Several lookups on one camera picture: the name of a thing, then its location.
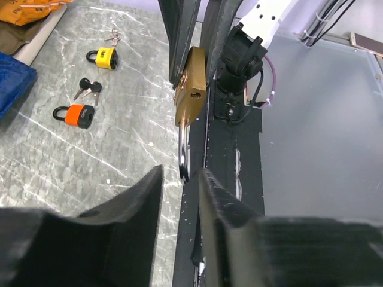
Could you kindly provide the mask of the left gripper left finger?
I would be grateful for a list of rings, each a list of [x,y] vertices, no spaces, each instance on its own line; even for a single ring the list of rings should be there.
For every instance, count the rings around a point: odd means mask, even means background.
[[[76,217],[1,209],[2,286],[149,286],[163,167]]]

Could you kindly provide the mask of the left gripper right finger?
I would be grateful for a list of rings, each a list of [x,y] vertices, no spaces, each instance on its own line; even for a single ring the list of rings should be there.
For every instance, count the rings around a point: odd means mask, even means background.
[[[198,173],[206,286],[381,286],[382,223],[263,216]]]

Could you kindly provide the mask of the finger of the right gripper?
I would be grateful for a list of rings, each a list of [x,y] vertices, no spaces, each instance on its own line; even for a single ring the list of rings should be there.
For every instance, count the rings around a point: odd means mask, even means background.
[[[169,82],[176,88],[182,76],[200,0],[158,0],[169,41]]]
[[[205,11],[206,78],[213,78],[233,19],[243,0],[210,0]]]

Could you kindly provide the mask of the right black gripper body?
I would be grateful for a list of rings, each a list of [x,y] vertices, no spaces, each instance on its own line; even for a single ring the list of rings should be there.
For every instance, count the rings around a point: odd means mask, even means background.
[[[262,38],[251,39],[243,26],[238,23],[229,33],[214,86],[214,117],[229,123],[243,122],[252,108],[264,104],[256,99],[264,80],[262,60],[267,49],[262,46]],[[250,104],[246,105],[247,82],[257,74],[260,74],[258,86]]]

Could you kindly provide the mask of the small brass padlock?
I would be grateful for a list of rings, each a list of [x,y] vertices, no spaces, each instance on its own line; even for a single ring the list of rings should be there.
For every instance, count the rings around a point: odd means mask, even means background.
[[[186,66],[177,85],[175,125],[178,127],[178,167],[182,184],[190,179],[190,146],[187,127],[199,116],[206,97],[205,52],[199,47],[189,50]]]

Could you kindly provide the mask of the small silver keys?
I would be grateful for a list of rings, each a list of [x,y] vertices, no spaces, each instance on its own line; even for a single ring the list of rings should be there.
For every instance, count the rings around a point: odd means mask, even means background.
[[[120,40],[121,36],[116,28],[113,28],[111,30],[111,35],[108,38],[104,39],[105,42],[110,41],[113,47],[116,47]]]

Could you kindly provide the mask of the yellow padlock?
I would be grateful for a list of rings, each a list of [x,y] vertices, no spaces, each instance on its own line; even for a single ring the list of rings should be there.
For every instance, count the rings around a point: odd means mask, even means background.
[[[117,50],[114,47],[100,47],[98,50],[89,51],[86,59],[90,63],[95,63],[97,67],[115,70],[119,63]]]

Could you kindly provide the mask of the black keys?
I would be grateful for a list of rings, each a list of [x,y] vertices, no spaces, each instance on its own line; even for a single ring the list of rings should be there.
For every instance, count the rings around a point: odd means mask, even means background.
[[[80,96],[84,98],[91,94],[95,98],[95,106],[98,106],[102,84],[98,81],[91,82],[88,78],[82,78],[79,82],[79,87],[79,90],[74,96],[74,100],[77,100]]]

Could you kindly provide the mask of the orange black padlock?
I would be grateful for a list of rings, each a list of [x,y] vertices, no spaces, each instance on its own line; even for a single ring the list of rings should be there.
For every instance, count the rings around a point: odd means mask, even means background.
[[[52,116],[67,125],[88,129],[92,123],[95,108],[91,105],[59,106],[53,110]]]

